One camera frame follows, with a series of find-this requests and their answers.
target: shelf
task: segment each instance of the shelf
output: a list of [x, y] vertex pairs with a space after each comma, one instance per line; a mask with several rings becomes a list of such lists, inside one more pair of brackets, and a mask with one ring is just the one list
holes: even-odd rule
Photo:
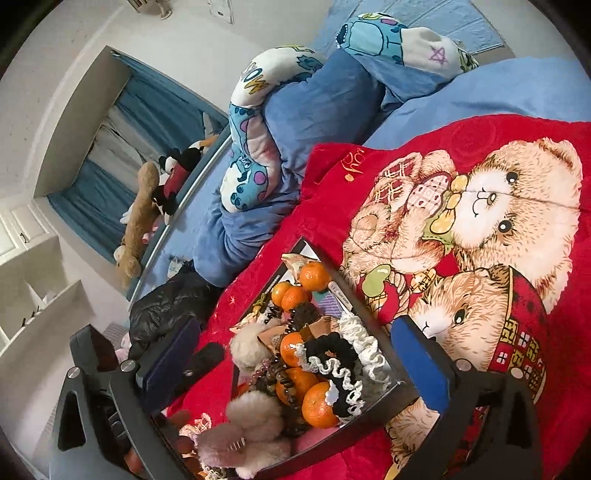
[[20, 329], [9, 339], [9, 343], [4, 346], [0, 352], [0, 364], [6, 367], [19, 358], [25, 358], [23, 352], [34, 340], [43, 328], [52, 320], [59, 319], [60, 314], [72, 304], [78, 289], [82, 287], [80, 280], [71, 283], [61, 292], [59, 292], [52, 301], [48, 302], [45, 308], [36, 313], [26, 325]]

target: black scrunchie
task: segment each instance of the black scrunchie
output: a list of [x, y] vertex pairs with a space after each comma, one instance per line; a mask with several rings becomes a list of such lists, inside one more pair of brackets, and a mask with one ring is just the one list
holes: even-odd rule
[[337, 332], [331, 332], [328, 335], [321, 335], [318, 338], [308, 340], [304, 346], [306, 347], [306, 358], [317, 356], [320, 362], [325, 364], [330, 358], [339, 360], [341, 366], [351, 370], [351, 381], [353, 381], [355, 362], [357, 361], [357, 353], [347, 340], [342, 338]]
[[[353, 349], [353, 346], [344, 338], [342, 338], [337, 332], [329, 333], [328, 335], [322, 335], [318, 338], [308, 340], [304, 346], [306, 347], [306, 360], [310, 362], [311, 356], [319, 358], [323, 365], [330, 358], [336, 358], [339, 360], [341, 368], [346, 368], [351, 371], [351, 382], [355, 382], [355, 362], [358, 359], [357, 353]], [[347, 395], [349, 394], [343, 388], [343, 378], [337, 378], [332, 374], [324, 375], [328, 380], [332, 380], [336, 388], [339, 390], [339, 399], [333, 405], [333, 412], [339, 418], [347, 418], [350, 416], [348, 412], [349, 405], [347, 404]]]

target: blue curtain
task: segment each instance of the blue curtain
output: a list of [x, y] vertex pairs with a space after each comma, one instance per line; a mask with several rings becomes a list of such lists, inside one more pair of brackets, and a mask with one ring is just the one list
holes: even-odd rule
[[113, 252], [125, 233], [125, 225], [119, 219], [133, 203], [133, 192], [87, 159], [71, 187], [47, 198], [82, 240], [115, 263]]
[[224, 114], [178, 83], [125, 55], [113, 55], [132, 70], [116, 105], [162, 154], [202, 140], [203, 113], [209, 115], [214, 132], [221, 132], [228, 124]]

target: metal screw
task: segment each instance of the metal screw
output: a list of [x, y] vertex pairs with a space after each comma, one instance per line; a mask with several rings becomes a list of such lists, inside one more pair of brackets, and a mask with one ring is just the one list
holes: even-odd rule
[[122, 372], [131, 372], [133, 369], [135, 369], [135, 361], [124, 360], [123, 362], [121, 362], [119, 368]]
[[80, 375], [80, 369], [78, 367], [72, 367], [68, 370], [68, 378], [76, 378]]
[[472, 369], [472, 364], [465, 358], [456, 360], [456, 367], [460, 372], [469, 372]]

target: stuffed toy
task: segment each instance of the stuffed toy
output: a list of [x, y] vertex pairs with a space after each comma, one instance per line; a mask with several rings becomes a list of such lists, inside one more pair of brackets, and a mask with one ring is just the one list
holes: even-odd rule
[[178, 208], [177, 195], [180, 189], [201, 160], [203, 150], [210, 147], [216, 139], [217, 135], [214, 135], [206, 140], [195, 142], [182, 153], [175, 148], [168, 157], [160, 157], [158, 160], [160, 167], [170, 176], [156, 188], [152, 198], [160, 207], [166, 225], [170, 222], [170, 216]]
[[[158, 163], [160, 164], [162, 170], [164, 170], [164, 173], [160, 175], [160, 181], [158, 182], [158, 185], [164, 185], [170, 177], [170, 174], [173, 172], [173, 168], [176, 166], [177, 161], [173, 157], [160, 157]], [[128, 224], [129, 218], [131, 217], [131, 210], [133, 209], [133, 207], [133, 203], [129, 205], [129, 208], [119, 220], [120, 223], [123, 223], [124, 225]]]
[[129, 285], [132, 278], [141, 274], [142, 267], [139, 261], [145, 248], [142, 237], [152, 230], [154, 221], [160, 216], [160, 210], [152, 201], [152, 194], [158, 187], [159, 178], [158, 167], [152, 162], [142, 165], [138, 172], [139, 190], [125, 228], [122, 241], [124, 248], [121, 251], [119, 247], [119, 252], [115, 255], [116, 259], [119, 257], [117, 269], [123, 277], [124, 287]]
[[207, 466], [232, 467], [243, 479], [282, 462], [291, 454], [291, 442], [281, 438], [284, 420], [275, 397], [249, 391], [226, 408], [228, 422], [197, 436], [197, 453]]

